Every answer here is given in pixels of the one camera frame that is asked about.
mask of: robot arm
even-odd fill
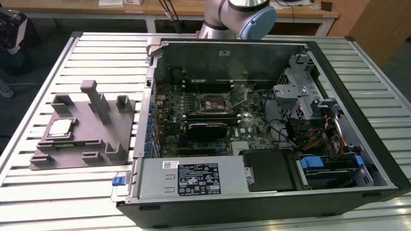
[[[206,0],[201,39],[261,39],[276,19],[269,0]]]

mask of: slotted aluminum surface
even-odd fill
[[[86,97],[79,93],[79,83],[83,79],[94,79],[98,83],[97,90],[105,93],[107,100],[126,94],[139,102],[146,69],[145,45],[148,37],[152,36],[193,37],[173,34],[83,33],[79,38],[69,39],[0,159],[0,164],[5,164],[1,165],[3,170],[0,174],[2,231],[139,230],[115,210],[113,203],[125,198],[126,187],[111,187],[110,179],[129,170],[129,165],[43,171],[30,171],[27,165],[50,118],[49,103],[55,93],[67,93],[74,101],[83,101]],[[362,59],[365,55],[354,50],[354,44],[341,37],[274,36],[265,39],[273,38],[317,42],[382,142],[411,178],[409,104],[392,88],[385,76],[376,73],[378,70]],[[324,79],[321,81],[328,95],[332,95]],[[139,105],[135,104],[129,157]],[[386,202],[364,205],[336,217],[182,227],[172,230],[411,230],[409,214],[411,197],[405,195]]]

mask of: paper on desk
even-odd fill
[[[119,8],[122,0],[98,0],[98,8]]]
[[[269,5],[277,10],[282,8],[288,8],[290,6],[308,6],[312,5],[313,3],[309,0],[298,0],[298,1],[292,1],[292,2],[284,2],[282,0],[270,0]]]

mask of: blue tab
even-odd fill
[[[110,181],[111,186],[121,186],[125,185],[125,177],[113,177]]]
[[[308,168],[308,162],[305,158],[300,159],[300,164],[301,164],[302,169]]]
[[[364,166],[364,161],[358,155],[354,156],[354,161],[357,162],[358,166]]]
[[[308,168],[308,167],[324,167],[321,158],[318,156],[305,156],[301,160],[300,160],[300,164],[302,168]]]

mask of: warning label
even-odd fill
[[[178,165],[178,195],[221,194],[218,165]]]

